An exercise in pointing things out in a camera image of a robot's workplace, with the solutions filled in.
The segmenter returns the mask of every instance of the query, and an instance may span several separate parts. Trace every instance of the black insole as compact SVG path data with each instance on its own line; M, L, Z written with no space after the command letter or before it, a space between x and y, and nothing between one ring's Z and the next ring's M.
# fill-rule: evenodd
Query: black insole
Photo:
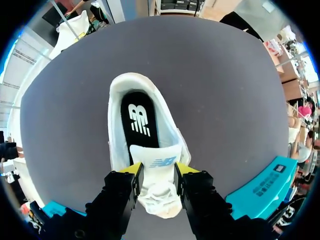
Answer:
M159 148L155 107L147 94L139 91L126 94L121 102L121 119L131 165L134 164L131 145Z

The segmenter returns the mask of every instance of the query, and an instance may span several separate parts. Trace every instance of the shoe tongue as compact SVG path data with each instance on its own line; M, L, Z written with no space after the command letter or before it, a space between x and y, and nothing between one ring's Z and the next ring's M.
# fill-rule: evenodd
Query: shoe tongue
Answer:
M174 164L180 161L181 152L180 144L162 148L130 146L133 163L140 162L144 166L140 196L153 194L161 198L167 196L170 191L172 192L169 186L174 182Z
M168 167L172 167L175 162L180 161L181 151L180 144L161 148L130 146L133 163L141 162L146 171L168 170Z

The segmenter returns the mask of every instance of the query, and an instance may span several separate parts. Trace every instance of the gray tabletop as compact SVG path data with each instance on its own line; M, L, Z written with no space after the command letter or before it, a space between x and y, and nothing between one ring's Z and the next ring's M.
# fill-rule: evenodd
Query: gray tabletop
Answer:
M109 87L136 72L161 91L192 155L225 197L287 155L280 79L262 43L219 22L154 16L93 33L56 57L21 103L21 136L44 203L83 211L110 172ZM137 206L127 239L194 239L186 213L173 219Z

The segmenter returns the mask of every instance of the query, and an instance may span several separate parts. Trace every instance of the new balance logo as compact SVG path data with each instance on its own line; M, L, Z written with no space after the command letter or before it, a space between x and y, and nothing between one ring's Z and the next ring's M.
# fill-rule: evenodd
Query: new balance logo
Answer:
M176 156L168 157L166 159L156 159L154 162L150 165L150 168L156 168L156 167L165 167L169 166L174 163L174 160L176 159Z
M130 119L134 120L134 122L131 123L132 131L136 131L137 133L148 135L150 137L149 128L146 127L148 124L148 118L145 108L140 105L135 106L134 104L130 104L128 109Z

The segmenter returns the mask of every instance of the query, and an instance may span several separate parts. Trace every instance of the white shoe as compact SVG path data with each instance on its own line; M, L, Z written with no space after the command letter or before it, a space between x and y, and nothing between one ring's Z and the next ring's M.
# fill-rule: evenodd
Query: white shoe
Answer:
M110 86L108 135L111 168L144 165L139 202L149 214L173 218L182 209L174 164L188 165L187 144L152 81L138 73L117 76Z

